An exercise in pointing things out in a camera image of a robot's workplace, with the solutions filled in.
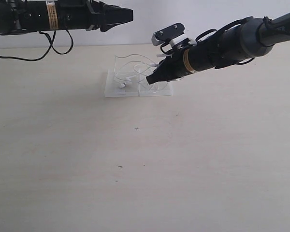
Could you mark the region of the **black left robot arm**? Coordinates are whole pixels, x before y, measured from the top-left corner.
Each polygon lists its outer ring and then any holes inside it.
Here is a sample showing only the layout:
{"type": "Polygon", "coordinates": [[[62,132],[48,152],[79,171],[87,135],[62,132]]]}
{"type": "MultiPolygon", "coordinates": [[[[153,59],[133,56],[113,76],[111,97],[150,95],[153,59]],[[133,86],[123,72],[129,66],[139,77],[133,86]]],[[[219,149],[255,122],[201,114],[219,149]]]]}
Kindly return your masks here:
{"type": "Polygon", "coordinates": [[[100,30],[133,21],[133,10],[95,0],[0,0],[0,35],[100,30]]]}

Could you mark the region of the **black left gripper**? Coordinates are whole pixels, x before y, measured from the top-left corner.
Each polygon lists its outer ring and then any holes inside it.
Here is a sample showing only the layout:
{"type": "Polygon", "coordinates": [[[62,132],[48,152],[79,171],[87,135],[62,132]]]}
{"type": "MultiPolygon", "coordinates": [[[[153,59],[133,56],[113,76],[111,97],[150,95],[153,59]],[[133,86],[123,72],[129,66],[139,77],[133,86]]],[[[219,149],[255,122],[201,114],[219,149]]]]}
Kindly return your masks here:
{"type": "Polygon", "coordinates": [[[55,3],[58,29],[107,32],[133,21],[133,10],[94,0],[58,0],[55,3]]]}

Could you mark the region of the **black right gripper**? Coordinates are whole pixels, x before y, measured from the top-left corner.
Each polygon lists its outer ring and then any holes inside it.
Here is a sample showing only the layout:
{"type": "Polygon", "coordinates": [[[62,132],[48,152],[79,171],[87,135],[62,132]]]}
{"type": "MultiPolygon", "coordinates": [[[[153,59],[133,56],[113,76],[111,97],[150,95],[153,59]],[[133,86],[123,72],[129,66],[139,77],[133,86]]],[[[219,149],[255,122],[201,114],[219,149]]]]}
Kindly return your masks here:
{"type": "Polygon", "coordinates": [[[167,57],[160,61],[158,67],[146,77],[147,83],[151,85],[157,82],[169,82],[191,75],[184,64],[184,54],[188,52],[189,50],[185,49],[177,57],[167,57]]]}

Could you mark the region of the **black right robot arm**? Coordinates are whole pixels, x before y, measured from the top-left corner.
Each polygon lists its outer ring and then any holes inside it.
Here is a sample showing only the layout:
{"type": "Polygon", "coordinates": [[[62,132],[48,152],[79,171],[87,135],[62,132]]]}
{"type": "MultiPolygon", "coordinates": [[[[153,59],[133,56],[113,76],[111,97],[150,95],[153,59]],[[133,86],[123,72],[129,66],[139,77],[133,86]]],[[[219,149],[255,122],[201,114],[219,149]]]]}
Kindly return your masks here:
{"type": "Polygon", "coordinates": [[[238,19],[220,29],[209,29],[194,40],[185,34],[182,23],[175,23],[153,33],[152,44],[160,47],[165,58],[146,80],[151,85],[209,69],[245,65],[287,41],[290,13],[276,19],[238,19]]]}

